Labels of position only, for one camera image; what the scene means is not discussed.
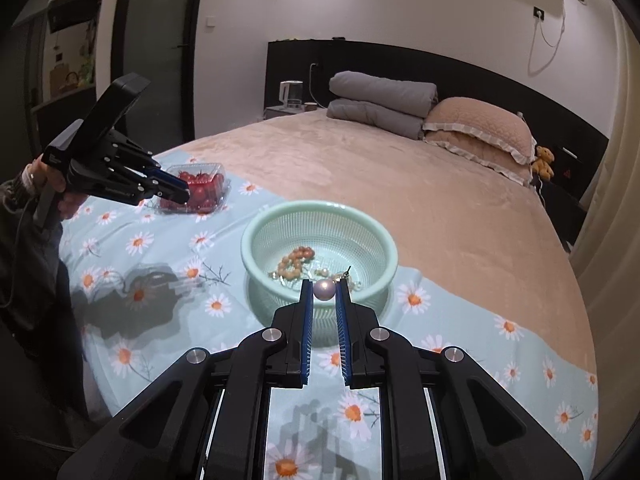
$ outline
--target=human hand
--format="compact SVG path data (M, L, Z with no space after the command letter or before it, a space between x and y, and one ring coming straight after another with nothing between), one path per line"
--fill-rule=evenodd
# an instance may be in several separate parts
M37 189L42 189L45 184L51 184L51 187L58 193L64 193L62 200L58 202L58 211L60 218L68 220L76 214L80 206L87 199L87 195L74 192L66 192L65 177L55 168L47 166L42 161L42 155L31 163L29 172L33 176L33 185Z

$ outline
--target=pearl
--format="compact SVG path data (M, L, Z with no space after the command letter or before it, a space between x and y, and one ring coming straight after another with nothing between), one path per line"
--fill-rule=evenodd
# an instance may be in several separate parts
M320 301L329 301L335 296L334 280L319 280L315 282L314 296Z

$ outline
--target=folded gray blanket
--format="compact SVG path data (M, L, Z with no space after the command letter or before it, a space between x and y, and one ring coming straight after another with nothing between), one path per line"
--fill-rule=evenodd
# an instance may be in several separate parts
M438 101L433 83L394 81L360 72L338 72L329 80L329 90L345 99L368 101L423 119Z
M418 140L422 136L422 119L363 101L335 99L329 103L326 116L377 126L396 135Z

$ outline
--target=basket rim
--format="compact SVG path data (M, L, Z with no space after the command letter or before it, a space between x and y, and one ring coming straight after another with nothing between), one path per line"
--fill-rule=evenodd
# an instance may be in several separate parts
M352 293L351 301L354 303L363 302L368 298L372 298L373 296L382 293L384 289L389 286L389 283L391 283L391 280L396 274L396 270L398 270L398 248L396 248L396 244L391 234L389 234L389 231L387 231L386 228L376 219L356 208L336 202L328 202L326 200L295 200L293 202L285 202L258 213L249 222L242 233L240 255L242 257L244 268L251 279L256 280L272 294L282 298L283 300L287 300L290 303L295 303L300 300L300 294L298 291L282 287L260 270L253 258L251 244L256 233L267 225L268 222L288 212L300 211L301 208L306 211L336 212L336 210L338 210L338 214L351 218L354 221L359 222L361 225L364 225L364 227L369 229L380 241L387 259L386 267L383 270L382 275L375 282L369 285L366 290L358 290ZM319 303L322 306L331 306L335 301L320 301Z

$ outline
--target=black sleeve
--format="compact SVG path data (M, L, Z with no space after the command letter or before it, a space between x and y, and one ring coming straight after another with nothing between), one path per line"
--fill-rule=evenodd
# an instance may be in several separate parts
M12 330L31 331L55 303L62 226L33 225L37 199L20 175L0 186L0 201L0 316Z

